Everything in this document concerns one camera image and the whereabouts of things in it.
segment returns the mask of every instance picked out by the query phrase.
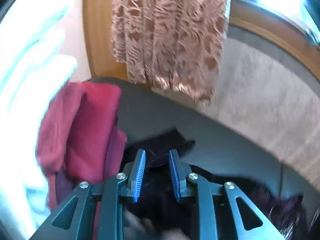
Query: metal screw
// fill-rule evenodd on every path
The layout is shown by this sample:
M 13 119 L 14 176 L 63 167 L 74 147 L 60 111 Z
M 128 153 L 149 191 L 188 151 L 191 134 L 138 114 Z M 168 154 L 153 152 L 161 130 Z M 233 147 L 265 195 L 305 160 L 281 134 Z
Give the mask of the metal screw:
M 123 172 L 120 172 L 117 174 L 117 179 L 124 179 L 127 175 L 125 175 Z
M 80 182 L 79 187 L 80 188 L 87 188 L 87 187 L 89 187 L 89 183 L 87 181 Z
M 236 185 L 231 182 L 231 181 L 228 181 L 224 184 L 224 186 L 227 188 L 227 189 L 234 189 L 236 187 Z
M 188 175 L 188 177 L 189 177 L 189 179 L 198 179 L 198 174 L 196 174 L 196 173 L 190 173 L 189 175 Z

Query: clothing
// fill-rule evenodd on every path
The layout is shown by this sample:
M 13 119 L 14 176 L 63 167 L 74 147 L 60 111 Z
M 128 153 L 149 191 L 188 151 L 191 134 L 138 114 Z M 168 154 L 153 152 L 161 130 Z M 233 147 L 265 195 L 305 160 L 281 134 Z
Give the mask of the clothing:
M 116 127 L 120 96 L 115 85 L 68 82 L 50 102 L 36 157 L 49 181 L 51 210 L 81 181 L 118 173 L 126 143 Z
M 191 165 L 191 170 L 210 182 L 222 185 L 227 181 L 235 182 L 286 240 L 307 239 L 306 211 L 302 206 L 303 196 L 279 199 L 274 197 L 264 184 L 251 179 L 216 176 L 194 165 Z M 214 198 L 218 239 L 221 240 L 233 239 L 236 235 L 235 230 L 230 227 L 234 223 L 232 214 L 227 205 L 221 205 L 225 201 L 223 197 Z M 149 219 L 154 232 L 161 233 L 179 228 L 185 236 L 192 238 L 194 210 L 192 205 L 177 203 L 168 164 L 145 170 L 138 202 L 125 206 L 128 212 L 138 218 Z
M 140 219 L 126 209 L 123 211 L 123 233 L 124 240 L 190 240 L 179 228 L 156 232 L 150 219 Z
M 309 239 L 317 239 L 320 235 L 320 207 L 317 208 L 317 211 L 313 217 L 311 226 L 308 231 L 308 240 Z
M 125 149 L 120 169 L 122 170 L 126 163 L 134 162 L 139 149 L 146 151 L 146 169 L 149 169 L 168 163 L 171 149 L 177 149 L 179 156 L 183 156 L 194 144 L 194 140 L 187 141 L 177 128 L 173 127 L 162 134 L 129 145 Z
M 230 0 L 113 0 L 112 52 L 133 83 L 214 95 Z

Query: lace fabric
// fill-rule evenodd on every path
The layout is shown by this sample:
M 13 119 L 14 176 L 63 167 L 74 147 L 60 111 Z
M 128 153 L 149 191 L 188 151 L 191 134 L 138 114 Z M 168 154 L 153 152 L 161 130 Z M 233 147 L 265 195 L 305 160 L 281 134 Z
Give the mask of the lace fabric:
M 112 53 L 128 78 L 210 104 L 230 0 L 113 0 Z

